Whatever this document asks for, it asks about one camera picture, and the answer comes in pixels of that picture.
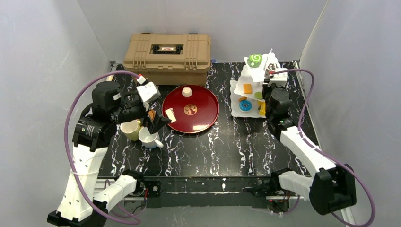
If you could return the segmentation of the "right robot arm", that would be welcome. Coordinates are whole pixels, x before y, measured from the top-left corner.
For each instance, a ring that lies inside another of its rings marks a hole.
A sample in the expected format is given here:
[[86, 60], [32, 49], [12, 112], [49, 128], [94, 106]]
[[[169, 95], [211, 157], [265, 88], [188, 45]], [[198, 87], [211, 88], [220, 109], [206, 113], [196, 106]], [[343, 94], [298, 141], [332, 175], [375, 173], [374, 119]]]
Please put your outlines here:
[[341, 167], [319, 154], [317, 146], [298, 129], [289, 115], [292, 104], [289, 92], [264, 82], [262, 96], [266, 99], [265, 116], [270, 133], [300, 159], [310, 174], [307, 177], [284, 168], [271, 173], [267, 188], [304, 197], [320, 215], [355, 205], [355, 179], [346, 170], [349, 166]]

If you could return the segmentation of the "tan plastic toolbox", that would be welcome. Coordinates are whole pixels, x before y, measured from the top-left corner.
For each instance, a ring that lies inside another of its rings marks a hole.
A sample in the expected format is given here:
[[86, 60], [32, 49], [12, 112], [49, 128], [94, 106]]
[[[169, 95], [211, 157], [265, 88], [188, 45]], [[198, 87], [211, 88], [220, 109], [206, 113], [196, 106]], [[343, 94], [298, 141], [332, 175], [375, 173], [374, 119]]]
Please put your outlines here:
[[206, 34], [133, 34], [122, 65], [156, 85], [204, 87], [210, 50], [211, 37]]

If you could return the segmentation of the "yellow toy cake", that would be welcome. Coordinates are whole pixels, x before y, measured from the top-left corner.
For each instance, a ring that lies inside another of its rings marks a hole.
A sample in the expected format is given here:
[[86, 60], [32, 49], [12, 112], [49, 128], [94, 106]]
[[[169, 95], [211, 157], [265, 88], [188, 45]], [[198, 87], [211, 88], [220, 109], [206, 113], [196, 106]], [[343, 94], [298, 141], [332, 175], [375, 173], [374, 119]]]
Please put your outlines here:
[[266, 114], [266, 103], [265, 101], [259, 101], [258, 102], [258, 110], [259, 110], [259, 116], [265, 117]]

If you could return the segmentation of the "white tiered cake stand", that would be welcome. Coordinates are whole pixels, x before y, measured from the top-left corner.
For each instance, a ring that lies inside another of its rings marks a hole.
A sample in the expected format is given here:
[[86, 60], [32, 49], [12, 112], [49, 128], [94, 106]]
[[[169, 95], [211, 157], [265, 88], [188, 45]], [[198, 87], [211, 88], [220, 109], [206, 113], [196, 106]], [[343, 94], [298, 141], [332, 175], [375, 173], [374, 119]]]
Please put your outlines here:
[[[254, 93], [262, 92], [262, 84], [265, 79], [268, 79], [265, 77], [266, 66], [270, 63], [275, 63], [277, 65], [276, 69], [282, 67], [273, 52], [262, 54], [262, 62], [258, 68], [249, 67], [247, 59], [248, 57], [244, 57], [245, 65], [243, 66], [238, 80], [230, 80], [231, 115], [240, 118], [262, 118], [259, 116], [258, 102], [265, 101], [266, 103], [268, 97], [264, 97], [262, 100], [257, 100], [254, 98]], [[252, 84], [253, 92], [251, 94], [244, 94], [243, 92], [243, 84], [247, 83]], [[252, 103], [253, 107], [251, 111], [244, 113], [239, 110], [238, 99], [242, 97], [247, 97], [247, 100]]]

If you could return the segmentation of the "yellow green mug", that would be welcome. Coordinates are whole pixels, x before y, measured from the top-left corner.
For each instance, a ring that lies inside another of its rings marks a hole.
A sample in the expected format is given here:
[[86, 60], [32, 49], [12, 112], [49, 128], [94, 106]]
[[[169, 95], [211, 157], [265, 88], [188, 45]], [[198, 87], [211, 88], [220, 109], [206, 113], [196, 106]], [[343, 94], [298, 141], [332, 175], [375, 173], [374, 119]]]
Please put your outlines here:
[[121, 124], [121, 131], [128, 139], [132, 141], [139, 140], [139, 131], [141, 128], [142, 125], [140, 120], [133, 120]]

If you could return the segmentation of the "green toy macaron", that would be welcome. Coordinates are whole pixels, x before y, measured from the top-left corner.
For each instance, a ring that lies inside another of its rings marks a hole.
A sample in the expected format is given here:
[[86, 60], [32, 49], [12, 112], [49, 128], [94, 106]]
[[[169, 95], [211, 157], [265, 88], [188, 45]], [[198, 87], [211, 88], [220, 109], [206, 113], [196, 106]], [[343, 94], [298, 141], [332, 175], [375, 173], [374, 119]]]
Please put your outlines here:
[[262, 92], [255, 92], [254, 93], [254, 98], [257, 99], [257, 100], [262, 100], [263, 99]]

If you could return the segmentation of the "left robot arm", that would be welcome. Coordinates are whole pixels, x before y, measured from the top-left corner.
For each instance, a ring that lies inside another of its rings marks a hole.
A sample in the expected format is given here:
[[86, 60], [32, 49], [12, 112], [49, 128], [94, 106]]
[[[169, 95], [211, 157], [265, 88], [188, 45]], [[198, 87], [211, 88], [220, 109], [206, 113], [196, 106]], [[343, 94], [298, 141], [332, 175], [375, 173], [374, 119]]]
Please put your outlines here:
[[134, 100], [126, 100], [117, 82], [104, 81], [92, 90], [92, 101], [82, 111], [66, 146], [70, 163], [67, 187], [58, 208], [49, 213], [47, 222], [58, 227], [102, 227], [111, 219], [110, 211], [138, 188], [142, 174], [127, 170], [100, 193], [94, 193], [100, 165], [111, 139], [122, 123], [143, 119], [150, 132], [157, 132], [169, 119], [157, 113], [151, 119], [149, 103], [159, 98], [153, 82], [143, 81], [132, 91]]

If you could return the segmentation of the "red round tray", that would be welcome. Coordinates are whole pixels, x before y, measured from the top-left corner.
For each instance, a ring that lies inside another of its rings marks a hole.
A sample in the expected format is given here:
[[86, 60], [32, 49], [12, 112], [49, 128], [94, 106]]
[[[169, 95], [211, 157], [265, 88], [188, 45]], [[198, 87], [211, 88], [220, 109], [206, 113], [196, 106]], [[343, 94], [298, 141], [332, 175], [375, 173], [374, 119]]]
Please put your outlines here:
[[[191, 97], [182, 96], [182, 89], [190, 87]], [[167, 117], [165, 110], [173, 108], [176, 122], [168, 125], [175, 131], [194, 134], [208, 129], [217, 120], [219, 102], [217, 97], [208, 89], [198, 85], [177, 87], [167, 94], [162, 103], [162, 114]]]

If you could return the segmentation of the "orange toy cake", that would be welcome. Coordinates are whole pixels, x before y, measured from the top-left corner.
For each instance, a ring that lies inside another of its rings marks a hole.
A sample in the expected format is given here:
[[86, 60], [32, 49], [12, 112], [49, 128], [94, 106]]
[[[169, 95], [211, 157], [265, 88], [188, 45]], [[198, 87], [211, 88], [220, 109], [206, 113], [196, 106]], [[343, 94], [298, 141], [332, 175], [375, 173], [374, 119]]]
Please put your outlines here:
[[251, 94], [253, 92], [252, 84], [243, 84], [243, 92], [244, 94]]

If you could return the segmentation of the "brown swirl roll cake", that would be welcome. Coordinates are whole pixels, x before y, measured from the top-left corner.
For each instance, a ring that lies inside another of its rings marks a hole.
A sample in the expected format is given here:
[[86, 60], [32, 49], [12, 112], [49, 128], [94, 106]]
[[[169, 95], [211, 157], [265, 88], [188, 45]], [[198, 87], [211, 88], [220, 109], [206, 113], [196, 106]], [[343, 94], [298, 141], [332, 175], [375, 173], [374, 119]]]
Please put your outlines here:
[[270, 63], [265, 68], [265, 77], [271, 77], [272, 73], [276, 71], [277, 65], [275, 63]]

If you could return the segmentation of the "green swirl roll cake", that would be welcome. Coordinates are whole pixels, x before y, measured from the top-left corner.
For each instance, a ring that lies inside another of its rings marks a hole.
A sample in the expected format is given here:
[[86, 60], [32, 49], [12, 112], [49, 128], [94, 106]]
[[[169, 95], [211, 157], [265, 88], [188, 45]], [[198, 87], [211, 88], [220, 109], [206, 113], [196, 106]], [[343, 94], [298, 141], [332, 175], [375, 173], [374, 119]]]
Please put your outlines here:
[[251, 68], [258, 68], [262, 62], [261, 54], [251, 54], [247, 59], [247, 64]]

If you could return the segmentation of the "white grey mug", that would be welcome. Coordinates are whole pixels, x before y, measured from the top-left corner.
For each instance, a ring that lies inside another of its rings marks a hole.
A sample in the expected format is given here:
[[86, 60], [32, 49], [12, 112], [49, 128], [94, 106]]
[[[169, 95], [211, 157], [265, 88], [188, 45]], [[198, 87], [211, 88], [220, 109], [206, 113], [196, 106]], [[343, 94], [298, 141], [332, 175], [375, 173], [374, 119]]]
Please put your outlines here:
[[142, 145], [148, 149], [164, 147], [164, 145], [160, 141], [160, 136], [158, 132], [151, 134], [148, 128], [146, 127], [140, 129], [138, 137]]

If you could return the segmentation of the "blue toy donut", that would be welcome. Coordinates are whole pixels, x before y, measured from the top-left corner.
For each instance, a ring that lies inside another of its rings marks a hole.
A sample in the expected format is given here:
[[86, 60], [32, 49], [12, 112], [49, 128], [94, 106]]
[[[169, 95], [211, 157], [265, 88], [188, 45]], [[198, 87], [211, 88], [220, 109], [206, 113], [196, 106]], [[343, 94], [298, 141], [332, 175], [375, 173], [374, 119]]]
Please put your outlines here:
[[252, 103], [248, 100], [242, 100], [239, 102], [239, 110], [241, 112], [244, 113], [249, 112], [251, 111], [252, 107], [253, 107]]

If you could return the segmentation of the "wooden coaster stack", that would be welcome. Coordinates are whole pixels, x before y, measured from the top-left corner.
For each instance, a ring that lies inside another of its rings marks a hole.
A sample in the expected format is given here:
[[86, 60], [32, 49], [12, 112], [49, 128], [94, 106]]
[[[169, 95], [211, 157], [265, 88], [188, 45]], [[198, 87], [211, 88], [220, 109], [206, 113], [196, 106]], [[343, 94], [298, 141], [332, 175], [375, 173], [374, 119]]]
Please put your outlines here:
[[148, 118], [149, 118], [151, 121], [153, 121], [154, 118], [155, 118], [155, 116], [156, 116], [156, 111], [155, 111], [154, 109], [150, 109], [150, 110], [148, 111]]

